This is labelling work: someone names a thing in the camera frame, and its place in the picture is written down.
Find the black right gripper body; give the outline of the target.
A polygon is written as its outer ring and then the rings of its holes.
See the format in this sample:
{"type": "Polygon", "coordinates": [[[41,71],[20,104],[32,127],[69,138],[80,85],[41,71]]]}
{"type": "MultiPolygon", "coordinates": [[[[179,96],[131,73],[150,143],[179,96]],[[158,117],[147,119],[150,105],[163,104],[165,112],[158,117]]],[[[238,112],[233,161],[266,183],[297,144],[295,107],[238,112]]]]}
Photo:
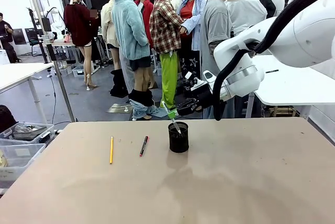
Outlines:
{"type": "Polygon", "coordinates": [[[192,91],[196,102],[193,104],[193,109],[205,109],[213,105],[213,94],[208,85],[203,85],[192,91]]]}

